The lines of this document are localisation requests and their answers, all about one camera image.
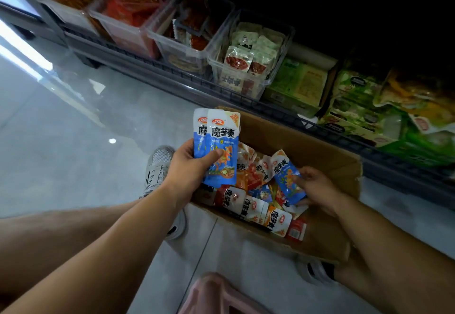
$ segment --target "hand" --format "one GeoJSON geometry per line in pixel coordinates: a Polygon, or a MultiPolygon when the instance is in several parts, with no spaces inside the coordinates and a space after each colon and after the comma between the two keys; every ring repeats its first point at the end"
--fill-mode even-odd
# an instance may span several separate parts
{"type": "Polygon", "coordinates": [[[343,193],[321,171],[313,167],[299,169],[301,177],[293,175],[293,182],[303,188],[307,198],[297,203],[300,205],[319,205],[327,214],[337,217],[337,205],[343,193]]]}
{"type": "Polygon", "coordinates": [[[202,158],[194,158],[193,151],[194,141],[191,138],[175,151],[162,184],[173,193],[181,207],[191,200],[191,195],[201,184],[208,167],[223,155],[222,149],[216,149],[202,158]]]}

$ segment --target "sneaker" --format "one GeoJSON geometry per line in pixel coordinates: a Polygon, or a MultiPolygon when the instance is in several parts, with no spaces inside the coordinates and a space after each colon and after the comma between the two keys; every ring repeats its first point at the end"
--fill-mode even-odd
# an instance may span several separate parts
{"type": "MultiPolygon", "coordinates": [[[[139,198],[149,195],[163,183],[173,156],[174,150],[168,146],[160,146],[151,154],[145,171],[145,190],[139,198]]],[[[180,211],[165,240],[178,238],[185,231],[185,227],[185,214],[180,211]]]]}

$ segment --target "tile floor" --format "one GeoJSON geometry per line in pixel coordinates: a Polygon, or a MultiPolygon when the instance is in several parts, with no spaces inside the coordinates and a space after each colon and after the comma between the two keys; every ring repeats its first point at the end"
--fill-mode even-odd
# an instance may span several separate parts
{"type": "MultiPolygon", "coordinates": [[[[149,153],[192,136],[196,105],[106,67],[86,67],[50,42],[30,45],[48,62],[23,43],[15,48],[0,38],[0,216],[135,199],[149,153]],[[45,72],[36,62],[53,69],[45,72]]],[[[454,212],[369,179],[362,200],[455,258],[454,212]]],[[[292,260],[202,210],[188,206],[186,214],[187,232],[162,244],[130,314],[176,313],[188,287],[207,271],[222,273],[276,314],[377,313],[342,286],[304,282],[292,260]],[[281,267],[275,283],[266,281],[268,265],[281,267]]]]}

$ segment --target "left hand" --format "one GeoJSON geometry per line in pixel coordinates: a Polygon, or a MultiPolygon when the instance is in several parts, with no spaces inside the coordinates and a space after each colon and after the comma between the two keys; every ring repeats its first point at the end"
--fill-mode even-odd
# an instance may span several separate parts
{"type": "Polygon", "coordinates": [[[175,151],[168,175],[162,184],[173,193],[181,207],[191,200],[191,195],[201,184],[208,167],[223,155],[222,149],[216,149],[202,158],[194,158],[193,151],[194,141],[191,138],[175,151]]]}

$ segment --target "plastic storage bin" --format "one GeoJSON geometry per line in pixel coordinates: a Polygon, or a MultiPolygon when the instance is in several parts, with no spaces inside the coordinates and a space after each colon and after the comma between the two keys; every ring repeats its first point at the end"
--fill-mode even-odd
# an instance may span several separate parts
{"type": "MultiPolygon", "coordinates": [[[[165,16],[167,16],[166,11],[169,11],[169,9],[175,5],[176,0],[166,0],[163,2],[163,4],[140,27],[134,27],[104,15],[103,12],[106,9],[107,2],[108,0],[95,0],[89,6],[89,13],[93,18],[96,18],[101,22],[115,43],[138,54],[153,59],[159,58],[159,49],[156,46],[155,41],[147,36],[146,26],[155,21],[157,16],[161,15],[162,18],[165,18],[165,16]]],[[[161,30],[160,26],[161,24],[157,23],[155,28],[157,31],[163,33],[165,29],[161,30]]]]}
{"type": "Polygon", "coordinates": [[[191,74],[205,78],[211,77],[212,73],[207,58],[209,55],[212,55],[212,57],[216,56],[221,46],[221,41],[229,32],[235,15],[234,3],[227,0],[214,0],[212,5],[211,1],[209,1],[212,10],[217,9],[217,12],[223,15],[225,14],[226,18],[204,50],[198,51],[176,40],[163,36],[162,32],[156,31],[158,24],[164,23],[164,25],[169,26],[169,23],[172,23],[174,13],[181,1],[177,0],[175,4],[168,5],[166,10],[157,17],[156,21],[147,27],[147,33],[149,37],[156,41],[166,62],[191,74]]]}
{"type": "Polygon", "coordinates": [[[221,40],[223,45],[221,51],[215,56],[213,56],[212,53],[211,56],[208,57],[208,63],[212,66],[213,70],[214,82],[251,97],[252,99],[260,99],[265,87],[273,82],[281,63],[286,57],[287,50],[292,43],[294,34],[295,29],[292,26],[267,18],[253,11],[238,11],[234,17],[229,33],[224,34],[224,39],[221,40]],[[251,73],[237,70],[228,64],[224,64],[224,55],[230,45],[229,40],[231,32],[235,30],[239,22],[257,23],[263,27],[279,31],[286,36],[283,40],[283,44],[281,45],[280,52],[278,53],[278,59],[275,63],[275,67],[269,74],[256,76],[251,73]]]}
{"type": "Polygon", "coordinates": [[[74,7],[68,7],[60,4],[54,0],[37,0],[42,4],[47,5],[64,23],[73,24],[88,30],[96,35],[104,34],[108,35],[102,26],[99,25],[98,21],[94,21],[89,13],[88,6],[83,9],[75,9],[74,7]]]}

